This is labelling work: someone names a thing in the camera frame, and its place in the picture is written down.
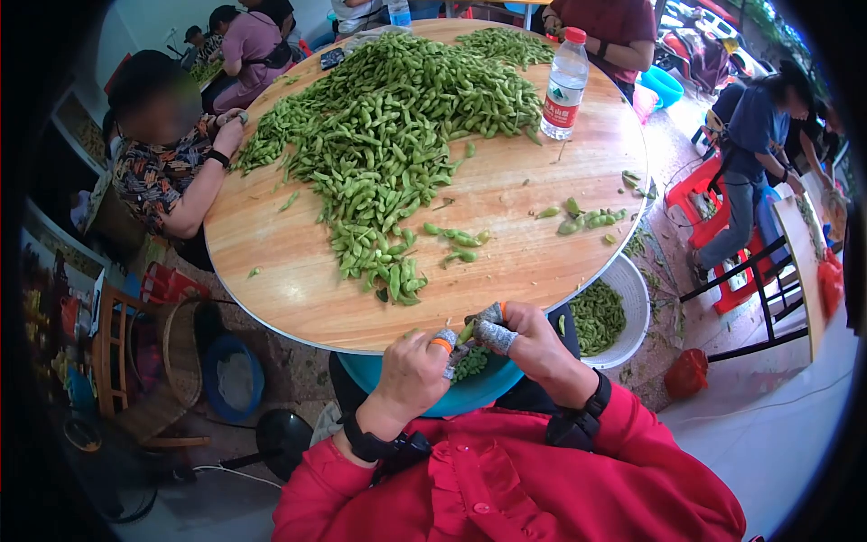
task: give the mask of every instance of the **wicker basket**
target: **wicker basket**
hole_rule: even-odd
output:
[[[192,408],[202,393],[202,367],[192,328],[193,314],[201,302],[198,297],[189,297],[165,304],[157,316],[166,377],[175,397],[187,408]]]

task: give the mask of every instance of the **pink shirt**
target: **pink shirt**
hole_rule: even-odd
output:
[[[223,36],[223,57],[228,63],[265,58],[283,40],[280,30],[271,19],[262,14],[240,13],[229,23]],[[248,88],[264,90],[286,68],[268,69],[263,64],[243,66],[238,73],[240,83]]]

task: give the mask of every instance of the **red shirt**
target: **red shirt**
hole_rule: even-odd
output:
[[[331,439],[283,487],[271,539],[740,540],[746,520],[714,473],[612,384],[594,454],[544,444],[550,416],[482,408],[416,420],[426,461],[369,487]]]
[[[563,26],[574,26],[603,42],[628,47],[631,42],[656,40],[656,19],[649,0],[554,0],[551,8]],[[611,79],[636,82],[634,69],[615,66],[590,53],[587,56]]]

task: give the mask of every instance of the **blue shirt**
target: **blue shirt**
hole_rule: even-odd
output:
[[[754,153],[778,153],[786,143],[788,132],[789,114],[777,108],[770,92],[761,86],[747,88],[728,123],[732,142],[746,152],[738,151],[732,157],[729,171],[740,173],[753,183],[762,182],[765,167],[756,160]]]

